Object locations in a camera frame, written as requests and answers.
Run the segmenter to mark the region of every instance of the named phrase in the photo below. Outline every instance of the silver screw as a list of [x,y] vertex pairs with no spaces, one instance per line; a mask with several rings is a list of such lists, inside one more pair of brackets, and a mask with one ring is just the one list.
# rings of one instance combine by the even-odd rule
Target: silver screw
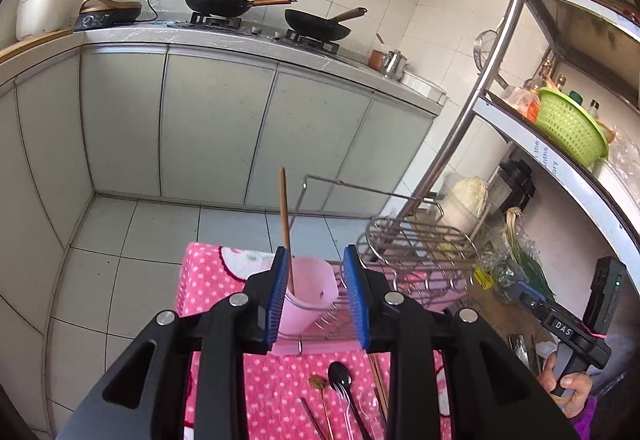
[[175,314],[171,310],[163,310],[156,316],[156,323],[159,325],[168,325],[175,320]]
[[387,292],[385,294],[385,301],[389,305],[402,305],[404,303],[404,296],[399,292]]
[[465,323],[475,323],[478,320],[478,312],[472,308],[463,308],[458,315]]
[[242,306],[249,303],[249,296],[247,296],[244,292],[236,292],[229,296],[229,304],[231,306]]

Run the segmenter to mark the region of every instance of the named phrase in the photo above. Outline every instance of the wire rack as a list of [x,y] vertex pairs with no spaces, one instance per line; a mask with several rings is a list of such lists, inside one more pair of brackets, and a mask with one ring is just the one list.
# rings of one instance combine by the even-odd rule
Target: wire rack
[[[418,200],[405,195],[379,191],[339,180],[306,175],[298,196],[289,226],[296,216],[308,187],[308,181],[327,182],[341,187]],[[425,308],[439,304],[448,306],[466,291],[472,283],[472,272],[478,252],[468,236],[458,229],[440,225],[443,215],[440,205],[431,198],[420,199],[422,208],[429,215],[426,221],[408,218],[401,221],[390,217],[373,216],[356,241],[363,264],[372,270],[385,274],[390,286],[402,292]],[[330,308],[309,308],[318,311],[315,322],[302,334],[280,334],[287,340],[299,343],[298,351],[303,352],[303,343],[309,341],[351,341],[356,335],[351,323],[351,313],[347,297],[347,287],[342,275],[342,264],[329,261],[334,268],[338,297]]]

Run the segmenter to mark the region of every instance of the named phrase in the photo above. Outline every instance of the mesh strainer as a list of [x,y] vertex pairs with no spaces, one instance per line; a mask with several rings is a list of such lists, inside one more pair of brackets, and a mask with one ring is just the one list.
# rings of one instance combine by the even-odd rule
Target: mesh strainer
[[[482,70],[484,63],[489,56],[489,52],[494,48],[495,38],[497,36],[498,33],[495,32],[495,30],[484,30],[476,37],[476,41],[474,42],[474,61],[476,62],[478,70]],[[509,83],[502,79],[500,74],[495,75],[495,80],[502,88],[507,88],[509,86]]]

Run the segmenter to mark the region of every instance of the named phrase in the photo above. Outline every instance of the golden spoon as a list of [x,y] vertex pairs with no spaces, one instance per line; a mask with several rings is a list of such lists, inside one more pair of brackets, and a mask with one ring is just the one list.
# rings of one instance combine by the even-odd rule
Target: golden spoon
[[322,398],[322,409],[324,409],[324,418],[326,419],[326,424],[329,428],[329,439],[334,440],[334,432],[331,429],[331,422],[329,422],[329,415],[326,412],[326,406],[324,404],[324,388],[326,388],[328,382],[322,375],[318,375],[314,373],[309,377],[309,386],[318,390],[320,392],[320,397]]

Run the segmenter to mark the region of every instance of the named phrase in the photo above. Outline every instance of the black frying pan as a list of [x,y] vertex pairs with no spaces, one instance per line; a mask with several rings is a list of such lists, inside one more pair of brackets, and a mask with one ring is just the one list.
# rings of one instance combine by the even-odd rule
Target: black frying pan
[[297,0],[184,0],[188,7],[205,15],[235,18],[252,7],[289,5]]
[[367,10],[364,7],[358,7],[327,20],[314,14],[287,9],[284,11],[284,19],[291,29],[302,36],[308,36],[321,42],[335,42],[346,38],[351,32],[349,27],[340,25],[340,22],[359,18],[366,13]]

